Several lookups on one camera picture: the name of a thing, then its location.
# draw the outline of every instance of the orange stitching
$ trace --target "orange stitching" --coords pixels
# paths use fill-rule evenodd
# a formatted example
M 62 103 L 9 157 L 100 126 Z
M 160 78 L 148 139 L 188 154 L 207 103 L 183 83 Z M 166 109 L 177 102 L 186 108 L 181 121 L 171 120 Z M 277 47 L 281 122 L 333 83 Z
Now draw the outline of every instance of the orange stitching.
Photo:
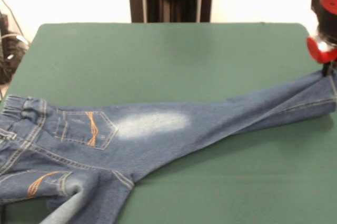
M 88 145 L 94 147 L 96 145 L 96 137 L 98 135 L 98 128 L 97 128 L 97 126 L 95 124 L 95 121 L 94 121 L 94 113 L 93 112 L 85 112 L 85 114 L 88 115 L 88 117 L 90 119 L 91 134 L 93 135 L 93 137 L 88 142 Z
M 29 197 L 33 197 L 38 190 L 39 185 L 41 184 L 42 180 L 46 177 L 46 176 L 50 176 L 52 174 L 57 173 L 57 171 L 54 172 L 50 172 L 47 173 L 46 175 L 43 175 L 42 177 L 40 177 L 39 179 L 35 180 L 35 182 L 33 182 L 29 187 L 28 187 L 28 196 Z

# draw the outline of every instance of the blue denim jeans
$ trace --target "blue denim jeans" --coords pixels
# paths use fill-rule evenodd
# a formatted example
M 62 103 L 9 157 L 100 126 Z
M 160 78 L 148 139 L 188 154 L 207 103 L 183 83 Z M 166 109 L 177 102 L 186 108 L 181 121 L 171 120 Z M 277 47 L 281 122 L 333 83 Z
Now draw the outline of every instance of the blue denim jeans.
M 0 204 L 44 197 L 52 213 L 42 223 L 116 223 L 135 183 L 159 167 L 233 134 L 334 112 L 335 82 L 314 72 L 212 103 L 60 107 L 10 95 Z

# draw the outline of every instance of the seam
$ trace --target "seam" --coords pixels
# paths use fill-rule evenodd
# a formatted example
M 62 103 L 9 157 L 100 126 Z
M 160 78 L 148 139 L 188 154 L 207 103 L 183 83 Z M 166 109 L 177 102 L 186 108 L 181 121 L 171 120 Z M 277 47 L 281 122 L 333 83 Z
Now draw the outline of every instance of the seam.
M 58 132 L 58 127 L 60 126 L 60 121 L 61 121 L 61 118 L 60 118 L 60 117 L 58 117 L 58 119 L 57 119 L 57 125 L 56 125 L 56 130 L 55 130 L 55 133 L 54 133 L 54 135 L 56 135 L 56 134 L 57 134 L 57 132 Z
M 105 170 L 105 171 L 112 172 L 117 177 L 117 179 L 121 183 L 126 185 L 128 188 L 132 189 L 134 187 L 134 183 L 130 179 L 128 179 L 126 176 L 124 176 L 123 174 L 121 174 L 120 172 L 118 172 L 116 170 L 104 169 L 104 168 L 100 168 L 100 167 L 94 167 L 94 166 L 81 164 L 81 163 L 75 162 L 73 160 L 70 160 L 68 158 L 61 157 L 57 154 L 54 154 L 54 153 L 52 153 L 52 152 L 50 152 L 46 149 L 43 149 L 41 147 L 38 147 L 34 144 L 32 144 L 30 150 L 33 151 L 33 152 L 39 153 L 46 158 L 52 159 L 53 161 L 64 164 L 68 167 L 78 168 L 78 169 L 83 169 L 83 170 Z
M 4 174 L 7 170 L 11 168 L 11 166 L 17 161 L 17 159 L 32 145 L 31 139 L 35 137 L 38 132 L 41 130 L 42 125 L 46 120 L 46 103 L 44 101 L 41 102 L 43 107 L 43 113 L 39 118 L 38 124 L 33 128 L 33 130 L 28 135 L 25 142 L 12 154 L 9 160 L 0 168 L 0 176 Z
M 104 112 L 92 112 L 93 114 L 98 114 L 101 116 L 101 118 L 107 123 L 107 126 L 110 128 L 110 131 L 111 133 L 109 135 L 107 135 L 106 139 L 102 141 L 102 144 L 101 146 L 92 146 L 92 145 L 89 145 L 88 142 L 86 141 L 83 141 L 81 139 L 71 139 L 71 138 L 67 138 L 66 137 L 66 133 L 67 133 L 67 130 L 69 128 L 69 124 L 67 122 L 67 120 L 65 119 L 65 116 L 66 114 L 73 114 L 73 115 L 86 115 L 87 116 L 87 112 L 65 112 L 65 111 L 58 111 L 59 113 L 62 112 L 62 115 L 63 115 L 63 121 L 64 121 L 64 129 L 63 129 L 63 132 L 61 134 L 61 136 L 58 135 L 58 128 L 60 127 L 60 117 L 59 117 L 59 121 L 57 123 L 57 128 L 56 128 L 56 131 L 55 131 L 55 134 L 54 134 L 54 137 L 59 139 L 60 141 L 73 141 L 73 142 L 77 142 L 79 144 L 82 144 L 82 145 L 87 145 L 89 146 L 90 148 L 93 148 L 93 149 L 98 149 L 98 150 L 105 150 L 109 144 L 111 143 L 112 139 L 115 137 L 115 135 L 117 134 L 118 132 L 118 127 L 116 127 L 116 125 L 106 116 L 106 114 Z
M 56 182 L 51 182 L 51 181 L 46 180 L 46 181 L 44 181 L 44 183 L 48 183 L 48 184 L 50 184 L 52 186 L 57 186 L 58 185 L 58 180 Z
M 28 200 L 28 199 L 31 199 L 31 198 L 17 198 L 17 199 L 0 199 L 0 202 L 3 202 L 3 203 L 12 203 L 12 202 L 18 202 L 18 201 L 23 201 L 23 200 Z
M 5 175 L 2 177 L 2 179 L 0 179 L 0 184 L 7 180 L 8 178 L 11 178 L 11 177 L 14 177 L 14 176 L 18 176 L 18 175 L 21 175 L 21 174 L 25 174 L 25 173 L 30 173 L 32 172 L 33 170 L 26 170 L 26 171 L 22 171 L 22 172 L 17 172 L 17 173 L 14 173 L 14 174 L 8 174 L 8 175 Z
M 3 136 L 3 137 L 10 137 L 10 138 L 14 138 L 16 137 L 16 133 L 14 132 L 9 132 L 9 131 L 5 131 L 3 130 L 2 128 L 0 128 L 0 136 Z
M 65 191 L 65 180 L 69 177 L 72 172 L 65 173 L 60 179 L 58 180 L 57 191 L 60 195 L 69 197 L 69 194 Z
M 291 111 L 295 111 L 295 110 L 299 110 L 299 109 L 303 109 L 303 108 L 307 108 L 307 107 L 311 107 L 311 106 L 316 106 L 316 105 L 320 105 L 320 104 L 334 103 L 334 102 L 336 102 L 336 99 L 321 99 L 321 100 L 317 100 L 317 101 L 313 101 L 313 102 L 297 104 L 297 105 L 291 106 L 289 108 L 283 109 L 281 111 L 274 112 L 274 113 L 270 114 L 269 116 L 273 116 L 273 115 L 277 115 L 277 114 L 285 113 L 285 112 L 291 112 Z
M 333 94 L 335 95 L 335 99 L 337 101 L 337 90 L 336 90 L 335 82 L 334 82 L 334 80 L 333 80 L 333 78 L 332 78 L 331 75 L 330 75 L 330 82 L 331 82 Z
M 43 176 L 39 177 L 38 179 L 36 179 L 33 183 L 31 183 L 28 187 L 28 190 L 27 190 L 27 194 L 30 198 L 34 197 L 39 188 L 40 188 L 40 185 L 41 183 L 43 182 L 43 180 L 48 177 L 48 176 L 52 176 L 54 174 L 58 174 L 59 172 L 58 171 L 53 171 L 53 172 L 49 172 L 47 174 L 44 174 Z

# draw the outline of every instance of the jeans waistband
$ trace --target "jeans waistband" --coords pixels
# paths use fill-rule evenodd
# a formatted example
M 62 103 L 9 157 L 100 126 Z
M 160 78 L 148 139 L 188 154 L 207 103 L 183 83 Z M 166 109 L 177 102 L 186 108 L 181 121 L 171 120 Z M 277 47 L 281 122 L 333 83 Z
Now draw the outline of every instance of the jeans waistband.
M 47 104 L 43 99 L 9 95 L 4 101 L 3 110 L 0 113 L 0 135 L 13 136 L 13 125 L 22 118 L 29 117 L 38 121 L 41 116 L 47 115 Z

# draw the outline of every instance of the white wall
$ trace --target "white wall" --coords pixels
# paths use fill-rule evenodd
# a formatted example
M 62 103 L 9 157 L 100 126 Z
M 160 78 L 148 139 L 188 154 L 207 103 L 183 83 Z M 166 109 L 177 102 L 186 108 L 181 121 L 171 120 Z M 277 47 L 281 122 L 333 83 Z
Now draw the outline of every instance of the white wall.
M 6 0 L 32 40 L 43 23 L 131 21 L 129 0 Z M 7 13 L 0 3 L 0 9 Z M 310 0 L 213 0 L 212 22 L 297 22 L 317 25 Z

